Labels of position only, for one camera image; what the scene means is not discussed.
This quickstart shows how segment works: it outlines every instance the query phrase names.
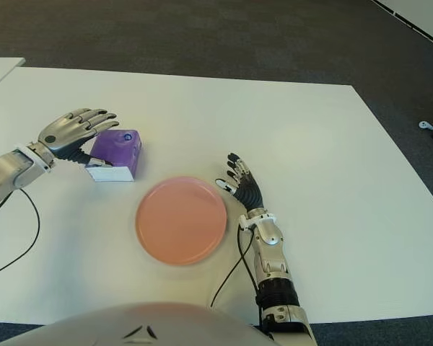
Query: purple cube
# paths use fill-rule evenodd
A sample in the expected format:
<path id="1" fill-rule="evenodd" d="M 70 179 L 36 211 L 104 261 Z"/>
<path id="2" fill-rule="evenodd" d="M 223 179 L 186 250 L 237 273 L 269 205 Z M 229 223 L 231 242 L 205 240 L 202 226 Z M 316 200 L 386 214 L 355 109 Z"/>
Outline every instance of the purple cube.
<path id="1" fill-rule="evenodd" d="M 109 161 L 114 167 L 128 167 L 135 177 L 141 139 L 136 130 L 107 130 L 97 137 L 90 155 Z"/>

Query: round plate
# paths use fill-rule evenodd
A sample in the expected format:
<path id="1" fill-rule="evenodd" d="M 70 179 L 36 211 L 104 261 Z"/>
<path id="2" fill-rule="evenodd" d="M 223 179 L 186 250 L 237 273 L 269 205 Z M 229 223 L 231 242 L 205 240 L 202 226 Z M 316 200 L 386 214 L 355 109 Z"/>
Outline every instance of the round plate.
<path id="1" fill-rule="evenodd" d="M 136 235 L 148 253 L 169 265 L 207 257 L 226 229 L 218 192 L 192 177 L 165 180 L 150 190 L 136 212 Z"/>

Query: black cable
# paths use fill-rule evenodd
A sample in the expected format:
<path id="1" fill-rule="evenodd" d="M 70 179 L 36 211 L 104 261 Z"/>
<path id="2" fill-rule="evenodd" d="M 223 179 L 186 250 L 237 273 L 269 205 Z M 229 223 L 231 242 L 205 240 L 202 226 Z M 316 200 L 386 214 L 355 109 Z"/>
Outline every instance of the black cable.
<path id="1" fill-rule="evenodd" d="M 35 210 L 35 215 L 37 216 L 37 233 L 35 235 L 34 241 L 31 243 L 31 245 L 27 248 L 26 251 L 24 251 L 20 256 L 18 256 L 17 258 L 13 259 L 10 263 L 8 263 L 7 265 L 5 265 L 4 267 L 0 268 L 0 272 L 3 269 L 8 268 L 10 265 L 12 265 L 13 263 L 15 263 L 17 260 L 20 260 L 23 256 L 25 256 L 35 245 L 35 242 L 37 241 L 38 235 L 40 234 L 40 215 L 38 214 L 38 210 L 37 207 L 34 204 L 34 201 L 32 200 L 32 198 L 30 198 L 30 196 L 27 194 L 27 192 L 25 192 L 23 189 L 20 189 L 22 193 L 24 193 L 27 197 L 27 199 L 30 201 L 30 204 L 32 204 L 32 207 Z M 8 199 L 8 197 L 11 195 L 11 193 L 9 195 L 7 195 L 5 197 L 5 199 L 3 200 L 3 202 L 1 202 L 0 207 L 6 202 L 6 200 Z"/>
<path id="2" fill-rule="evenodd" d="M 218 287 L 218 290 L 216 290 L 216 293 L 214 295 L 214 298 L 211 300 L 210 303 L 210 307 L 213 307 L 215 299 L 217 299 L 217 296 L 219 295 L 219 292 L 222 290 L 224 284 L 228 281 L 229 277 L 231 276 L 232 272 L 235 271 L 235 269 L 237 268 L 237 266 L 239 265 L 240 261 L 242 261 L 243 257 L 245 256 L 245 254 L 247 254 L 248 250 L 250 250 L 250 246 L 252 245 L 252 241 L 253 241 L 253 232 L 252 232 L 252 236 L 250 238 L 250 241 L 247 245 L 247 249 L 245 249 L 245 251 L 242 253 L 242 256 L 239 258 L 239 260 L 236 262 L 236 264 L 234 265 L 234 267 L 232 267 L 232 269 L 230 270 L 230 272 L 228 273 L 228 275 L 226 275 L 226 277 L 224 278 L 222 284 Z"/>
<path id="3" fill-rule="evenodd" d="M 258 286 L 257 286 L 257 282 L 255 281 L 255 279 L 253 278 L 253 274 L 252 271 L 250 270 L 250 268 L 248 267 L 247 261 L 245 260 L 245 256 L 242 255 L 242 247 L 240 246 L 240 233 L 242 233 L 242 229 L 239 228 L 237 229 L 237 248 L 239 249 L 239 253 L 241 255 L 242 258 L 242 262 L 244 263 L 245 269 L 247 270 L 248 276 L 250 277 L 250 280 L 252 281 L 252 285 L 253 285 L 253 289 L 255 290 L 255 301 L 258 305 L 258 325 L 260 327 L 260 330 L 262 330 L 262 326 L 261 326 L 261 305 L 258 303 L 258 299 L 256 297 L 258 297 Z"/>
<path id="4" fill-rule="evenodd" d="M 3 204 L 5 204 L 5 202 L 8 200 L 8 198 L 10 198 L 10 196 L 12 195 L 13 191 L 11 191 L 0 203 L 0 208 L 3 206 Z"/>
<path id="5" fill-rule="evenodd" d="M 253 289 L 255 290 L 255 294 L 258 294 L 258 286 L 257 282 L 255 282 L 255 279 L 253 278 L 252 272 L 250 268 L 248 267 L 247 261 L 245 260 L 245 256 L 242 254 L 242 247 L 240 245 L 240 233 L 242 229 L 239 226 L 239 229 L 237 230 L 237 248 L 239 249 L 240 257 L 242 258 L 242 262 L 244 263 L 245 269 L 247 270 L 248 276 L 250 277 L 250 280 L 252 281 Z"/>

